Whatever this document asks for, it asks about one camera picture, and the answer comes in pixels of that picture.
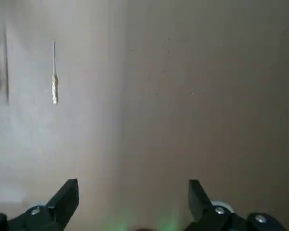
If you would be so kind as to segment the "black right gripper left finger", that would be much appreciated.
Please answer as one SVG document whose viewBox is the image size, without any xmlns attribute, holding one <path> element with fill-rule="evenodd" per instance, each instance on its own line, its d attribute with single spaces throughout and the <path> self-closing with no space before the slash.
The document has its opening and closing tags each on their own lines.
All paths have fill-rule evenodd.
<svg viewBox="0 0 289 231">
<path fill-rule="evenodd" d="M 79 205 L 79 184 L 69 179 L 44 205 L 8 219 L 0 213 L 0 231 L 63 231 Z"/>
</svg>

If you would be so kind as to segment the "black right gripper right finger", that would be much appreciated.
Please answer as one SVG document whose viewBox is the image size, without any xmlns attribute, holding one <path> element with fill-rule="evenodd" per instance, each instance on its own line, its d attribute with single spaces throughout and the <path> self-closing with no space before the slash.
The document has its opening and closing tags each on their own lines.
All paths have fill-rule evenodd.
<svg viewBox="0 0 289 231">
<path fill-rule="evenodd" d="M 228 204 L 213 203 L 198 180 L 189 180 L 188 205 L 193 221 L 189 231 L 285 231 L 286 228 L 266 213 L 250 213 L 243 218 Z"/>
</svg>

